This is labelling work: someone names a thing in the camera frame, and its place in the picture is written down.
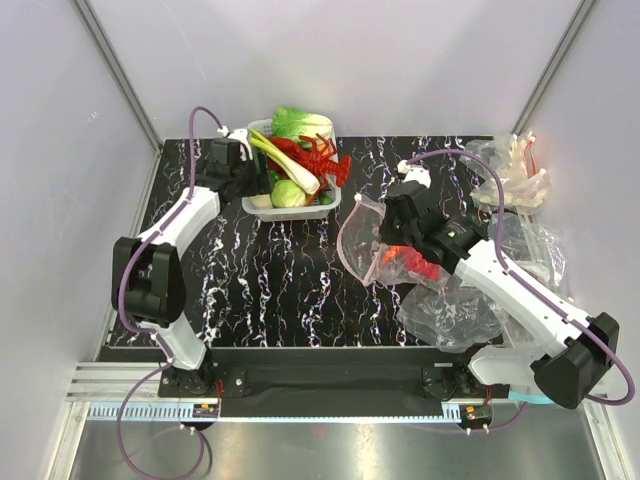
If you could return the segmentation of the long red chili pepper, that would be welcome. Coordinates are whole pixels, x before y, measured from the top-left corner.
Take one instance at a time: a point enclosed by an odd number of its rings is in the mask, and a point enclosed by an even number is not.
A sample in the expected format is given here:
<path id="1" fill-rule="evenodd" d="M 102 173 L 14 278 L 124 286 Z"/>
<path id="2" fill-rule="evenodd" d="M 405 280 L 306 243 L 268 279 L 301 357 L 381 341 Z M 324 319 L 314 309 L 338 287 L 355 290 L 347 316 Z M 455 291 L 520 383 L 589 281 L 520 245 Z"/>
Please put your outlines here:
<path id="1" fill-rule="evenodd" d="M 398 246 L 396 250 L 410 273 L 433 282 L 438 282 L 441 279 L 440 266 L 425 260 L 413 247 Z"/>

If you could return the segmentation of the clear pink zip bag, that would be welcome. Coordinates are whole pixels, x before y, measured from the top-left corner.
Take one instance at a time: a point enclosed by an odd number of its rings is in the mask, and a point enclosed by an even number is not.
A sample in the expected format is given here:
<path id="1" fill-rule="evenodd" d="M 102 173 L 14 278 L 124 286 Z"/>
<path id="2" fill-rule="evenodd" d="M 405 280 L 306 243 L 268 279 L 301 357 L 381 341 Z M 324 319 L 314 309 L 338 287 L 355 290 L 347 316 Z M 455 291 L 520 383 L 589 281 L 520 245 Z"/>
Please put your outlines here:
<path id="1" fill-rule="evenodd" d="M 440 267 L 438 282 L 410 273 L 399 254 L 393 262 L 384 265 L 383 256 L 389 245 L 380 240 L 379 229 L 384 219 L 385 206 L 366 195 L 356 193 L 355 204 L 343 222 L 337 236 L 337 253 L 344 268 L 364 286 L 373 283 L 390 286 L 420 284 L 440 290 L 449 280 L 449 274 Z"/>

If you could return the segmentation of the red bell pepper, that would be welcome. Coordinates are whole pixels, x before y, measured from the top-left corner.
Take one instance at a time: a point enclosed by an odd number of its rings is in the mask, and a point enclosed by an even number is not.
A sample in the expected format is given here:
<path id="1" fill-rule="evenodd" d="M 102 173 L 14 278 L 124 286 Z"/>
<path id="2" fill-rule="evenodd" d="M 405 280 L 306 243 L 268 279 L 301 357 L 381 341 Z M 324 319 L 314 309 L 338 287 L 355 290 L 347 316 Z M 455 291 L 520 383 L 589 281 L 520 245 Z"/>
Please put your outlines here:
<path id="1" fill-rule="evenodd" d="M 383 256 L 383 264 L 393 262 L 400 250 L 399 246 L 389 246 Z"/>

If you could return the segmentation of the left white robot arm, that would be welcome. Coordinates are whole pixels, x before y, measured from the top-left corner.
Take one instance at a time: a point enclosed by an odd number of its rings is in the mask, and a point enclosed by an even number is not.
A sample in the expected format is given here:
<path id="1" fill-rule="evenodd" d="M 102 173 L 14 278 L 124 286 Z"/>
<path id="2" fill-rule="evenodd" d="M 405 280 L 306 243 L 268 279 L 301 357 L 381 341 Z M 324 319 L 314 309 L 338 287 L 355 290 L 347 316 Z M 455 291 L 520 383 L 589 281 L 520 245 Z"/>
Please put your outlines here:
<path id="1" fill-rule="evenodd" d="M 229 203 L 260 193 L 268 179 L 254 161 L 247 133 L 238 129 L 213 139 L 209 156 L 193 164 L 192 184 L 176 203 L 152 227 L 119 238 L 113 248 L 111 302 L 121 323 L 131 333 L 150 335 L 196 396 L 214 388 L 216 372 L 204 364 L 206 347 L 185 313 L 181 260 Z"/>

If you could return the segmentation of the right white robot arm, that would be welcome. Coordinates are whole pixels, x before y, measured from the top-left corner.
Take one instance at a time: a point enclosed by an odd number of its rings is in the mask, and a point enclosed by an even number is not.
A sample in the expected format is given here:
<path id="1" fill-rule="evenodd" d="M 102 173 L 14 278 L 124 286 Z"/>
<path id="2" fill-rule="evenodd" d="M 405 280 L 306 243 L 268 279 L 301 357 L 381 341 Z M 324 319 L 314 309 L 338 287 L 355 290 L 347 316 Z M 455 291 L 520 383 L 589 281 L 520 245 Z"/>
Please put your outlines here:
<path id="1" fill-rule="evenodd" d="M 454 384 L 476 396 L 492 384 L 533 383 L 546 397 L 575 409 L 614 364 L 619 324 L 562 300 L 508 259 L 484 226 L 448 217 L 429 205 L 429 189 L 411 180 L 389 188 L 382 243 L 409 246 L 479 289 L 513 317 L 537 346 L 516 354 L 484 347 L 454 371 Z"/>

